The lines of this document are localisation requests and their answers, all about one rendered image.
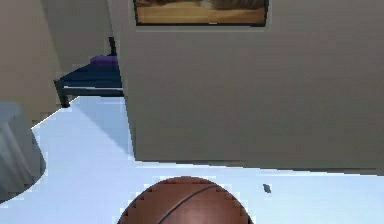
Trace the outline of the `framed brown landscape picture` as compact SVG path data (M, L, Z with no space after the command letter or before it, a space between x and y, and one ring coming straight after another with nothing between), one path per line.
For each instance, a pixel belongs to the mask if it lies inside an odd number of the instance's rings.
M269 0L132 0L138 26L264 26Z

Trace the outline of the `dark blue bed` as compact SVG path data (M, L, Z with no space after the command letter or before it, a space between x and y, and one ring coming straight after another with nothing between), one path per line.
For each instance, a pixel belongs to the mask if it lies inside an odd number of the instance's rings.
M108 38L110 53L117 57L113 36ZM54 86L62 108L70 106L69 96L123 97L119 64L100 66L87 64L61 78L54 80Z

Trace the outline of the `purple pillow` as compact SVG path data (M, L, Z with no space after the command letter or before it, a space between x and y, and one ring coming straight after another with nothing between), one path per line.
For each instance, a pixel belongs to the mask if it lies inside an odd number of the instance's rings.
M118 59L112 55L98 55L92 57L90 63L100 66L113 66L118 64Z

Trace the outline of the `brown basketball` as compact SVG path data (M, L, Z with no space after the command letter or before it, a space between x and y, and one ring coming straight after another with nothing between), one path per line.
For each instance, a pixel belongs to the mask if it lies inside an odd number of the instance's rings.
M254 224L239 200L213 181L179 176L136 196L116 224Z

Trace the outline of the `grey round bin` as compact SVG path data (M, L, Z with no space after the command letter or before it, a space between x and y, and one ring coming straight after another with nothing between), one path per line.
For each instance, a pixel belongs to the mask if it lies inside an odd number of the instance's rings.
M33 186L45 169L43 153L22 107L0 101L0 204Z

